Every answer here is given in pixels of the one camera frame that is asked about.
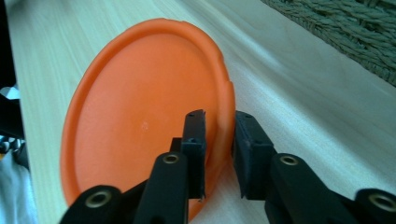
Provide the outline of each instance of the wooden table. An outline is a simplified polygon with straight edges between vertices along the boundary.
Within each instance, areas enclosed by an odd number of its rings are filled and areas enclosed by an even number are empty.
[[[66,210],[60,144],[72,95],[95,55],[141,21],[188,21],[219,45],[237,109],[278,152],[305,159],[332,190],[396,194],[396,88],[259,0],[6,1],[40,223]],[[240,199],[231,164],[193,223],[265,223]]]

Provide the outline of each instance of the metal screw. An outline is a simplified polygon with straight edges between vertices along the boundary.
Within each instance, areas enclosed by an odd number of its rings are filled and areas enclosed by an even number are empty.
[[[298,164],[298,161],[294,157],[291,157],[291,156],[283,156],[280,158],[280,160],[287,165],[297,165]]]
[[[98,208],[107,204],[111,200],[111,193],[108,190],[100,190],[92,194],[85,201],[85,205],[90,208]]]
[[[166,155],[163,157],[163,162],[167,163],[167,164],[173,164],[173,163],[177,163],[178,162],[178,155]]]
[[[382,210],[396,212],[396,202],[385,195],[375,193],[369,196],[369,200]]]

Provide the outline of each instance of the woven rug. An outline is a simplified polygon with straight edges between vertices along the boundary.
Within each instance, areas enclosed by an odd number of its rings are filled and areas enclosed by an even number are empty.
[[[396,86],[396,1],[262,1]]]

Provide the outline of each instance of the orange plastic disc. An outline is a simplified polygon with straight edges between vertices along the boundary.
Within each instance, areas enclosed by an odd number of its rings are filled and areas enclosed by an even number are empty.
[[[206,114],[209,197],[234,127],[233,84],[219,48],[184,21],[144,21],[116,37],[93,60],[67,112],[61,173],[68,204],[96,185],[125,191],[147,179],[196,109]],[[190,218],[202,206],[191,200]]]

